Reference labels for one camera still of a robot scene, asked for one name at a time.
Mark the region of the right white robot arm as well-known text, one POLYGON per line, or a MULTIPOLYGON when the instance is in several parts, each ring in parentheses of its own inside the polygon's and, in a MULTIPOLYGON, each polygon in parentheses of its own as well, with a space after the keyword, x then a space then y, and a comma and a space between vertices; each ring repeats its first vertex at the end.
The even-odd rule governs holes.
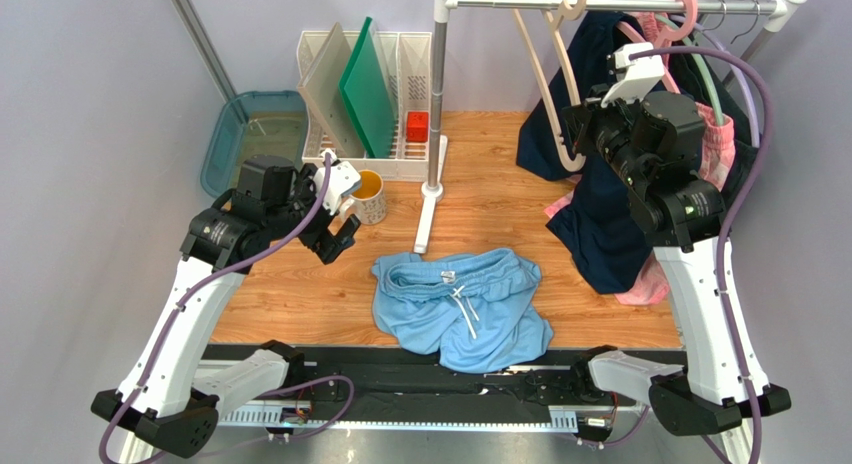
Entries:
POLYGON ((576 364, 582 392, 643 403, 676 436, 718 434, 790 409, 790 393, 768 380, 745 329, 722 234, 727 206, 697 170, 706 125, 695 102, 666 91, 596 96, 562 114, 577 150, 600 157, 625 185, 631 218, 668 281, 687 358, 658 363, 600 346, 576 364))

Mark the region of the light blue shorts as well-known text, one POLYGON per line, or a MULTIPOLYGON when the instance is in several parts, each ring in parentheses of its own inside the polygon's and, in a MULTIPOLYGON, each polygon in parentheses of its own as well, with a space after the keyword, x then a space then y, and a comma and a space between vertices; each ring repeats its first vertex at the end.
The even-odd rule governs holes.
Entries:
POLYGON ((508 248, 426 261, 414 253, 378 258, 372 304, 376 326, 441 366, 487 374, 535 360, 554 337, 533 305, 542 274, 508 248))

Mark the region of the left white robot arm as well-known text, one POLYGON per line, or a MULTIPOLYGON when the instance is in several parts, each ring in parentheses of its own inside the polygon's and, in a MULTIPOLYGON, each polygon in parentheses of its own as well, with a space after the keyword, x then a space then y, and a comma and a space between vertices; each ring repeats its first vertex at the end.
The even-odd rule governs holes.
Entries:
POLYGON ((227 304, 253 266, 291 241, 325 264, 350 248, 360 222, 329 227, 359 187, 359 172, 333 152, 321 165, 296 166, 270 155, 246 160, 235 187, 190 222, 171 293, 144 351, 115 389, 99 392, 92 412, 124 429, 155 458, 190 458, 218 423, 244 404, 310 387, 304 356, 271 340, 208 377, 197 369, 227 304))

